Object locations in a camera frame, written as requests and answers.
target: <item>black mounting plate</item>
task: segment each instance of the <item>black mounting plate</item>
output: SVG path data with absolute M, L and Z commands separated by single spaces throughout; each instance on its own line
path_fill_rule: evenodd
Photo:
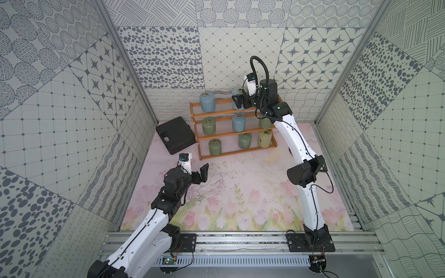
M 196 234 L 181 234 L 179 242 L 182 242 L 182 247 L 179 252 L 194 252 L 196 247 Z
M 304 233 L 288 233 L 286 238 L 289 252 L 312 252 L 312 242 L 307 244 Z M 314 252 L 323 252 L 323 247 L 325 252 L 335 252 L 335 246 L 330 235 L 322 242 L 314 245 Z

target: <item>grid pattern tile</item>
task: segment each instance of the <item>grid pattern tile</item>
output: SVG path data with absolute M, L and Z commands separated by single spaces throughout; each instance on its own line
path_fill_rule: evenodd
M 121 123 L 118 132 L 124 137 L 125 142 L 140 163 L 144 161 L 145 154 L 148 152 L 155 127 L 156 124 L 143 100 L 139 94 L 136 94 L 133 106 Z
M 329 89 L 280 89 L 278 94 L 289 105 L 297 121 L 313 121 L 330 92 Z
M 414 202 L 445 192 L 444 93 L 423 68 L 366 130 Z
M 284 28 L 199 27 L 206 89 L 241 87 L 243 77 L 252 71 L 252 55 L 264 61 L 272 78 L 283 32 Z M 264 79 L 264 70 L 257 62 L 255 69 L 258 78 Z
M 68 68 L 0 125 L 0 163 L 74 201 L 116 134 Z

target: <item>dotted wallpaper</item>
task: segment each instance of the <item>dotted wallpaper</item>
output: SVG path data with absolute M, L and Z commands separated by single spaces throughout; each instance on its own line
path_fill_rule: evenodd
M 204 87 L 197 28 L 122 27 L 118 32 L 144 88 Z
M 340 95 L 361 127 L 367 129 L 420 69 L 416 60 L 375 33 Z
M 59 235 L 74 203 L 0 168 L 1 274 L 29 278 Z

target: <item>patterned wall panel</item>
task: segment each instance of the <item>patterned wall panel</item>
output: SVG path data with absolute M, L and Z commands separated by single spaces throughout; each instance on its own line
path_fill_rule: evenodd
M 198 26 L 285 27 L 292 0 L 195 0 Z
M 445 192 L 416 204 L 426 223 L 445 245 Z
M 444 87 L 423 68 L 366 130 L 414 202 L 445 192 Z
M 372 221 L 374 230 L 398 277 L 443 277 L 445 247 L 416 206 Z
M 115 26 L 197 26 L 193 0 L 104 2 Z
M 16 2 L 0 7 L 0 118 L 66 66 L 42 29 L 23 11 Z
M 0 2 L 1 276 L 85 276 L 116 227 L 105 218 L 121 217 L 154 121 L 90 1 Z M 120 186 L 104 190 L 104 218 L 74 205 L 118 132 L 125 160 L 118 177 L 106 173 Z
M 59 236 L 74 203 L 0 168 L 1 272 L 31 277 Z
M 417 61 L 376 33 L 340 95 L 361 127 L 367 129 L 420 69 Z
M 116 134 L 77 204 L 117 224 L 125 213 L 140 166 L 124 138 Z
M 340 95 L 336 95 L 319 123 L 320 133 L 333 162 L 363 133 Z
M 22 10 L 37 22 L 66 63 L 71 63 L 101 36 L 105 28 L 90 1 L 26 0 Z
M 286 28 L 275 71 L 280 89 L 332 89 L 364 28 Z
M 380 0 L 292 0 L 292 27 L 366 27 Z
M 394 0 L 377 32 L 422 64 L 445 43 L 443 0 Z
M 364 133 L 336 166 L 364 223 L 413 204 Z
M 136 158 L 142 163 L 147 154 L 156 124 L 144 101 L 136 94 L 133 106 L 118 130 Z
M 0 163 L 73 201 L 117 132 L 69 68 L 0 125 Z
M 317 118 L 331 90 L 297 89 L 279 90 L 279 95 L 292 109 L 298 121 L 313 121 Z
M 427 69 L 437 74 L 442 79 L 445 79 L 445 43 L 439 48 L 428 62 L 425 64 Z
M 270 78 L 275 72 L 284 28 L 200 27 L 202 64 L 207 89 L 233 89 L 243 85 L 244 75 L 252 71 L 249 59 L 259 56 Z M 259 79 L 264 70 L 255 62 Z
M 144 88 L 204 88 L 197 28 L 119 27 L 118 32 Z
M 86 277 L 89 266 L 97 259 L 105 233 L 115 229 L 115 224 L 74 205 L 33 277 Z
M 108 34 L 68 66 L 110 124 L 119 129 L 133 103 L 136 88 Z

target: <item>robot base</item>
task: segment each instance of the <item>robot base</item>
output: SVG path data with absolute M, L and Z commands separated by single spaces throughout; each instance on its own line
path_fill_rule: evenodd
M 289 252 L 335 252 L 335 246 L 326 224 L 317 232 L 309 230 L 306 226 L 304 226 L 304 231 L 305 233 L 286 234 Z

